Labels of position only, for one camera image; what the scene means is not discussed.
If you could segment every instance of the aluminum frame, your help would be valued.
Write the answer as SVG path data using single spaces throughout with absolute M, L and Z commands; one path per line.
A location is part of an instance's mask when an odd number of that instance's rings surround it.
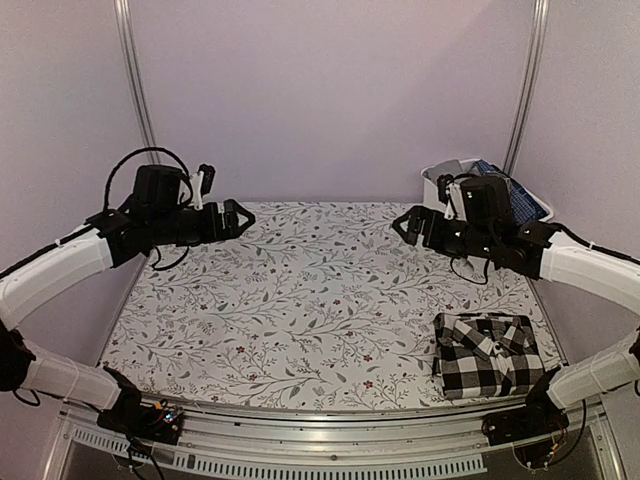
M 131 98 L 136 111 L 142 142 L 145 147 L 155 147 L 157 146 L 156 138 L 153 133 L 151 115 L 149 114 L 149 108 L 147 107 L 147 100 L 142 85 L 142 74 L 140 72 L 138 53 L 133 36 L 129 0 L 114 0 L 114 7 L 125 71 L 127 72 L 127 79 L 129 80 L 129 89 L 131 90 Z M 148 157 L 149 162 L 152 164 L 161 163 L 158 152 L 149 152 Z
M 625 472 L 604 408 L 598 398 L 590 399 L 588 406 L 587 434 L 592 436 L 597 447 L 602 474 L 606 479 L 623 480 Z M 451 466 L 448 477 L 439 476 L 435 469 L 446 468 L 446 464 L 464 464 L 483 453 L 512 448 L 511 444 L 489 446 L 481 432 L 486 410 L 435 417 L 414 414 L 413 418 L 384 418 L 381 412 L 377 419 L 371 414 L 354 414 L 350 418 L 300 414 L 297 419 L 281 419 L 267 418 L 267 415 L 252 417 L 247 412 L 232 413 L 224 409 L 198 412 L 186 407 L 179 444 L 175 447 L 154 445 L 156 459 L 163 468 L 216 478 L 242 478 L 239 473 L 232 473 L 240 472 L 241 468 L 266 469 L 272 474 L 290 472 L 291 478 L 295 479 L 304 478 L 305 472 L 310 478 L 320 478 L 320 474 L 326 473 L 323 478 L 339 479 L 348 476 L 349 472 L 352 478 L 365 478 L 365 474 L 367 478 L 377 478 L 373 472 L 382 471 L 394 471 L 401 478 L 398 472 L 403 468 L 413 475 L 420 468 L 429 467 L 436 475 L 426 478 L 452 478 L 457 472 L 452 471 Z M 581 406 L 571 409 L 568 414 L 570 430 L 578 429 L 582 421 Z M 74 441 L 123 455 L 124 437 L 99 429 L 95 419 L 96 414 L 85 407 L 68 405 L 61 412 L 58 437 L 45 480 L 62 478 L 65 458 Z M 226 474 L 221 471 L 222 467 L 227 467 Z M 475 464 L 478 473 L 483 468 L 481 463 Z
M 512 175 L 516 166 L 518 152 L 522 144 L 529 110 L 533 101 L 533 92 L 535 90 L 536 80 L 538 78 L 538 70 L 540 60 L 542 58 L 542 49 L 544 46 L 544 37 L 547 30 L 547 18 L 549 16 L 549 0 L 536 0 L 533 10 L 533 25 L 531 29 L 531 38 L 529 41 L 529 51 L 527 54 L 527 63 L 525 67 L 524 81 L 522 82 L 522 90 L 520 91 L 520 99 L 516 110 L 516 118 L 513 122 L 511 130 L 511 138 L 507 147 L 507 154 L 504 160 L 503 171 L 507 175 Z

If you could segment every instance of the white bin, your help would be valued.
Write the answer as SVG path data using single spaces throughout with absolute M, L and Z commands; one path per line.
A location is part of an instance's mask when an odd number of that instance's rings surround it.
M 468 172 L 469 170 L 471 170 L 471 167 L 473 167 L 473 164 L 478 160 L 481 160 L 481 159 L 468 158 L 466 160 L 460 160 L 460 166 L 462 167 L 462 171 Z M 424 195 L 423 195 L 422 204 L 427 208 L 430 208 L 432 210 L 438 210 L 444 213 L 446 205 L 440 202 L 440 200 L 438 200 L 438 186 L 435 183 L 433 183 L 430 179 L 427 178 L 427 168 L 423 168 L 422 171 L 420 172 L 420 174 L 422 175 L 422 180 L 424 181 Z M 553 209 L 549 205 L 547 205 L 545 202 L 540 200 L 540 198 L 535 194 L 533 194 L 533 192 L 529 190 L 527 190 L 527 192 L 529 193 L 529 195 L 533 197 L 533 199 L 536 202 L 538 202 L 538 204 L 542 208 L 544 208 L 547 212 L 549 212 L 549 214 L 546 217 L 541 218 L 540 221 L 541 222 L 550 221 L 554 215 Z M 484 267 L 484 262 L 485 262 L 484 258 L 469 257 L 468 260 L 469 260 L 469 263 L 466 264 L 466 267 L 464 265 L 465 264 L 464 261 L 459 260 L 456 262 L 456 271 L 458 273 L 460 273 L 461 275 L 466 275 L 469 273 L 475 273 L 475 274 L 482 273 L 482 269 Z

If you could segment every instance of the blue fabric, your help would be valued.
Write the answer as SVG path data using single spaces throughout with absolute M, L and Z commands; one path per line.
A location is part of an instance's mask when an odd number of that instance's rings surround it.
M 480 175 L 487 173 L 504 174 L 498 167 L 490 165 L 484 160 L 475 162 L 473 168 L 476 169 Z M 513 178 L 511 179 L 511 186 L 511 208 L 513 208 L 513 217 L 518 225 L 540 220 L 549 214 L 533 199 L 529 192 Z

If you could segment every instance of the black cable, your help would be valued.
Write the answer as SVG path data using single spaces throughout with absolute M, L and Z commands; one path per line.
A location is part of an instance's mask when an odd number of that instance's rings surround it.
M 595 245 L 595 244 L 592 244 L 590 242 L 587 242 L 584 238 L 579 237 L 578 235 L 573 233 L 571 230 L 569 230 L 569 227 L 566 227 L 566 226 L 562 225 L 561 223 L 552 223 L 551 225 L 554 225 L 554 226 L 560 228 L 560 230 L 562 230 L 564 233 L 566 233 L 573 241 L 578 242 L 582 246 L 585 246 L 585 247 L 587 247 L 587 248 L 589 248 L 591 250 L 595 250 L 596 252 L 600 252 L 600 253 L 604 253 L 606 255 L 610 255 L 610 256 L 618 258 L 620 260 L 625 260 L 627 262 L 631 262 L 631 263 L 635 263 L 636 265 L 640 265 L 640 260 L 638 260 L 637 258 L 632 257 L 631 255 L 627 255 L 626 253 L 617 252 L 615 250 L 611 250 L 610 248 L 601 247 L 600 245 Z
M 87 403 L 87 402 L 82 402 L 82 403 L 84 405 L 86 405 L 87 407 L 89 407 L 94 412 L 96 412 L 98 414 L 102 413 L 102 411 L 99 408 L 97 408 L 95 405 L 91 405 L 90 403 Z M 134 435 L 129 433 L 129 429 L 127 427 L 125 427 L 124 425 L 122 425 L 120 423 L 118 423 L 116 425 L 125 432 L 125 436 L 127 437 L 127 440 L 129 441 L 129 448 L 127 448 L 127 455 L 129 456 L 129 468 L 131 470 L 131 473 L 133 473 L 140 480 L 146 480 L 142 475 L 140 475 L 136 471 L 137 467 L 133 466 L 133 452 L 136 452 L 139 455 L 143 455 L 143 456 L 149 457 L 149 460 L 151 460 L 151 463 L 153 464 L 153 466 L 156 469 L 156 472 L 158 473 L 158 478 L 160 480 L 165 480 L 164 474 L 162 473 L 162 470 L 160 469 L 160 465 L 158 465 L 158 462 L 156 461 L 154 456 L 151 454 L 151 451 L 146 451 L 146 449 L 144 448 L 144 445 L 142 444 L 142 442 L 140 440 L 138 440 L 138 438 L 136 438 Z
M 493 221 L 489 224 L 489 234 L 491 235 L 491 239 L 496 242 L 496 244 L 500 247 L 505 247 L 504 242 L 502 241 L 502 239 L 498 236 L 498 234 L 496 233 L 496 222 L 498 221 L 497 218 L 494 218 Z
M 161 152 L 164 153 L 166 155 L 169 155 L 173 160 L 176 161 L 176 163 L 178 165 L 180 165 L 180 167 L 182 168 L 182 170 L 184 171 L 184 174 L 186 176 L 186 179 L 184 180 L 184 182 L 187 184 L 187 188 L 189 189 L 189 193 L 190 198 L 188 200 L 186 200 L 184 203 L 185 204 L 189 204 L 189 202 L 191 202 L 191 200 L 193 200 L 193 187 L 191 186 L 191 182 L 189 181 L 189 169 L 187 168 L 187 166 L 184 164 L 184 162 L 182 160 L 180 160 L 180 157 L 178 157 L 175 153 L 173 153 L 171 150 L 167 150 L 166 148 L 163 147 L 144 147 L 144 148 L 139 148 L 137 150 L 134 150 L 133 152 L 131 152 L 130 154 L 128 154 L 127 156 L 125 156 L 122 160 L 120 160 L 115 167 L 113 167 L 113 169 L 111 170 L 111 173 L 109 173 L 109 177 L 107 178 L 107 183 L 104 187 L 104 203 L 102 206 L 102 211 L 106 212 L 109 210 L 109 193 L 111 192 L 111 182 L 113 181 L 113 177 L 115 177 L 116 173 L 118 172 L 118 170 L 120 170 L 120 168 L 127 163 L 129 160 L 131 160 L 133 157 L 140 155 L 141 153 L 146 153 L 146 152 Z
M 486 285 L 487 283 L 489 283 L 489 262 L 490 260 L 487 259 L 486 262 L 484 262 L 484 280 L 482 282 L 477 282 L 475 280 L 472 280 L 470 278 L 466 278 L 463 277 L 462 275 L 460 275 L 458 272 L 456 272 L 455 268 L 453 268 L 453 261 L 455 260 L 455 258 L 452 258 L 451 261 L 449 262 L 449 268 L 451 268 L 451 271 L 459 278 L 466 280 L 469 283 L 473 283 L 474 285 Z
M 563 457 L 558 458 L 555 462 L 552 460 L 551 463 L 549 463 L 550 467 L 557 465 L 560 462 L 564 462 L 567 459 L 567 457 L 569 457 L 569 455 L 571 455 L 574 452 L 574 450 L 578 447 L 580 440 L 582 440 L 582 435 L 584 434 L 584 430 L 586 426 L 587 426 L 587 402 L 586 400 L 583 400 L 582 401 L 582 425 L 580 425 L 580 431 L 578 432 L 578 437 L 576 438 L 576 441 L 573 443 L 573 445 L 571 445 L 571 448 L 569 449 L 569 451 L 567 451 L 567 453 L 565 453 Z
M 154 456 L 151 454 L 151 452 L 150 451 L 147 452 L 143 448 L 141 448 L 140 446 L 142 446 L 142 444 L 135 437 L 131 437 L 131 436 L 127 435 L 127 440 L 129 440 L 129 448 L 127 449 L 127 455 L 129 456 L 129 468 L 131 469 L 131 473 L 133 473 L 140 480 L 146 480 L 142 475 L 140 475 L 137 472 L 137 470 L 136 470 L 137 467 L 134 468 L 134 466 L 133 466 L 133 452 L 136 452 L 139 455 L 143 455 L 143 456 L 149 457 L 149 460 L 151 460 L 151 463 L 153 464 L 153 466 L 156 469 L 156 473 L 158 474 L 158 478 L 160 480 L 165 480 L 164 474 L 162 473 L 162 470 L 160 469 L 160 465 L 158 465 L 158 462 L 156 461 Z
M 42 402 L 40 401 L 40 397 L 38 397 L 38 394 L 35 392 L 35 390 L 30 390 L 31 395 L 33 395 L 34 400 L 27 400 L 26 398 L 21 397 L 20 395 L 18 395 L 18 392 L 13 390 L 13 396 L 16 397 L 18 400 L 20 400 L 22 403 L 24 403 L 25 405 L 29 405 L 30 407 L 39 407 L 40 405 L 42 405 Z
M 187 258 L 187 255 L 189 254 L 189 247 L 186 248 L 186 250 L 184 251 L 184 253 L 182 254 L 182 256 L 176 260 L 175 262 L 169 264 L 169 265 L 164 265 L 162 267 L 156 267 L 156 265 L 158 265 L 160 263 L 160 261 L 162 260 L 162 255 L 160 254 L 160 250 L 158 249 L 158 247 L 153 247 L 153 249 L 156 251 L 156 253 L 158 254 L 158 260 L 156 260 L 155 262 L 153 262 L 151 264 L 151 268 L 153 270 L 155 270 L 156 272 L 164 272 L 166 270 L 170 270 L 173 267 L 177 267 L 178 265 L 180 265 L 180 263 L 182 263 L 182 261 Z
M 59 243 L 50 243 L 49 245 L 47 245 L 45 247 L 42 247 L 37 252 L 32 253 L 28 257 L 23 258 L 19 262 L 16 262 L 13 265 L 11 265 L 9 268 L 3 270 L 2 273 L 0 273 L 0 280 L 3 279 L 4 277 L 8 276 L 8 275 L 11 275 L 13 272 L 15 272 L 16 270 L 24 267 L 28 263 L 33 262 L 35 259 L 40 258 L 45 253 L 49 253 L 50 251 L 55 250 L 56 248 L 58 248 L 60 245 L 64 245 L 65 243 L 69 243 L 71 240 L 75 240 L 76 238 L 84 235 L 85 233 L 87 233 L 92 228 L 93 227 L 91 225 L 87 225 L 86 227 L 83 227 L 83 228 L 81 228 L 80 230 L 78 230 L 76 232 L 70 233 L 66 237 L 62 237 L 60 239 Z
M 45 397 L 53 398 L 54 400 L 63 400 L 63 397 L 59 397 L 58 395 L 54 395 L 53 393 L 47 393 L 47 392 L 36 392 L 36 393 L 39 393 L 40 395 L 44 395 Z
M 471 173 L 471 172 L 460 173 L 460 174 L 456 175 L 455 177 L 453 177 L 453 181 L 460 180 L 461 178 L 475 178 L 477 176 L 478 175 L 476 175 L 475 173 Z

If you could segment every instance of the black and white checkered shirt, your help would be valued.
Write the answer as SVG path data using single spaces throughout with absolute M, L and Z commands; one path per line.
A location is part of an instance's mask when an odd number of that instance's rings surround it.
M 544 373 L 529 318 L 440 313 L 434 374 L 448 400 L 524 395 Z

